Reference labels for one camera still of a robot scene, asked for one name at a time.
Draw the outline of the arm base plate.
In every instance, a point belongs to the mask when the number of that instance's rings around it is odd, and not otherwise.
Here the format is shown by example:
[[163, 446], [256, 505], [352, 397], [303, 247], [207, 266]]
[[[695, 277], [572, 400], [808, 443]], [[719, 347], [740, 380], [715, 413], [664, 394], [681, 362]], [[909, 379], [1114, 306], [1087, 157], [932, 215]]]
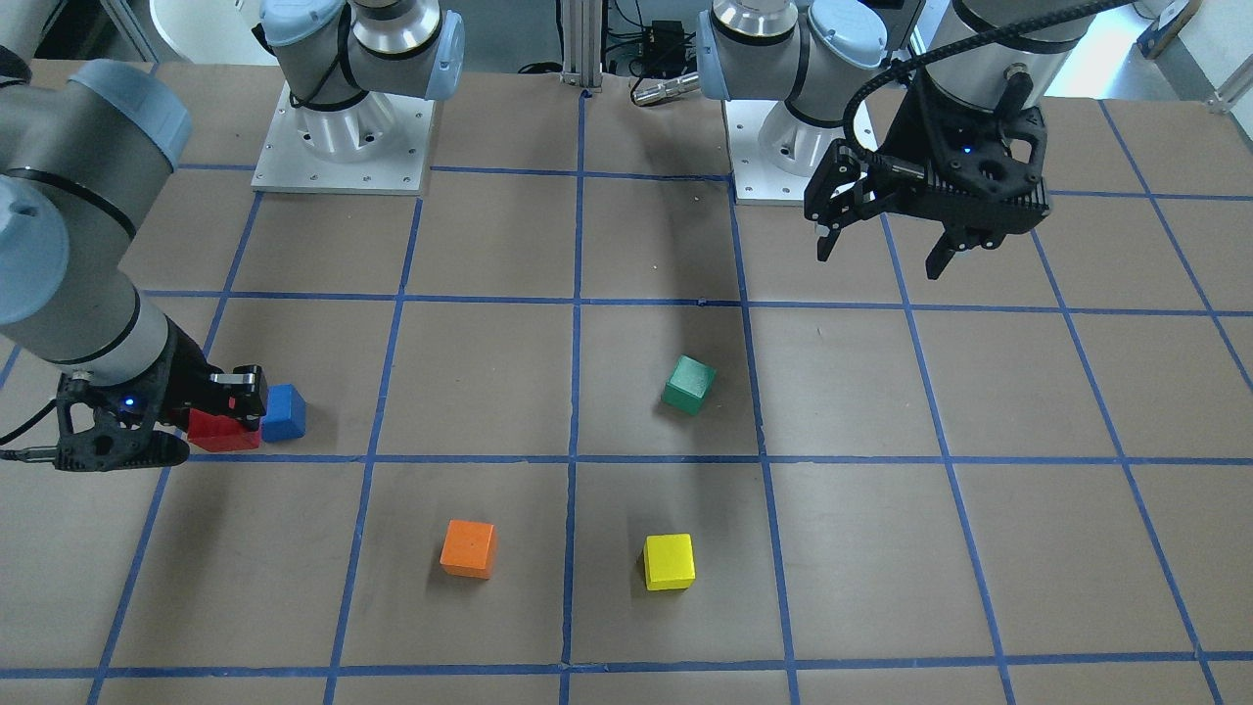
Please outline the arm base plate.
[[831, 142], [843, 135], [801, 121], [781, 100], [724, 101], [723, 116], [736, 200], [747, 205], [799, 207]]
[[440, 103], [371, 91], [345, 111], [292, 104], [283, 88], [251, 187], [287, 195], [420, 197]]

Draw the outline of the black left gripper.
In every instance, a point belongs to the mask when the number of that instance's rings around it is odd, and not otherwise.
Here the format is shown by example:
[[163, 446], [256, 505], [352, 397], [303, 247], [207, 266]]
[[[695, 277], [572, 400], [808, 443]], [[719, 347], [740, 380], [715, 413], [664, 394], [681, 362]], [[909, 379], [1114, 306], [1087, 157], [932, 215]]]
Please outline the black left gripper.
[[817, 259], [827, 262], [846, 227], [880, 213], [944, 223], [925, 260], [940, 280], [970, 244], [1024, 235], [1050, 214], [1042, 175], [1048, 131], [1025, 69], [1006, 69], [991, 106], [965, 106], [921, 69], [877, 149], [880, 164], [855, 140], [836, 139], [819, 158], [803, 195], [814, 223]]

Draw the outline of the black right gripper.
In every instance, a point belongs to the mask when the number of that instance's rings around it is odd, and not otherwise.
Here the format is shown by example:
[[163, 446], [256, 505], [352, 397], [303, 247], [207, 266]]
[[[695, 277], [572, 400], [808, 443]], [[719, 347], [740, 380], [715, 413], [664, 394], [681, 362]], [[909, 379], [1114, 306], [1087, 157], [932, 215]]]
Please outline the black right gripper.
[[165, 428], [187, 430], [190, 409], [261, 430], [268, 402], [263, 367], [219, 369], [170, 318], [164, 324], [157, 359], [133, 378], [107, 387], [85, 373], [61, 374], [55, 397], [56, 470], [86, 473], [182, 465], [189, 446]]

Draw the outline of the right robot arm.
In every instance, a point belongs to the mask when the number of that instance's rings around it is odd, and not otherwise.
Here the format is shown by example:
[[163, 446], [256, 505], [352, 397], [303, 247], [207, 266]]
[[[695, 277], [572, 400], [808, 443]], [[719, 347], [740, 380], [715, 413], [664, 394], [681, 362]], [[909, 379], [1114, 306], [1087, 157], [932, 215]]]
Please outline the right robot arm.
[[[388, 95], [451, 98], [464, 19], [436, 1], [263, 1], [313, 157], [357, 162], [398, 136]], [[120, 269], [190, 138], [157, 76], [90, 60], [53, 90], [3, 49], [3, 336], [59, 371], [56, 393], [3, 437], [3, 458], [66, 472], [182, 465], [190, 447], [256, 450], [303, 430], [258, 364], [221, 369]]]

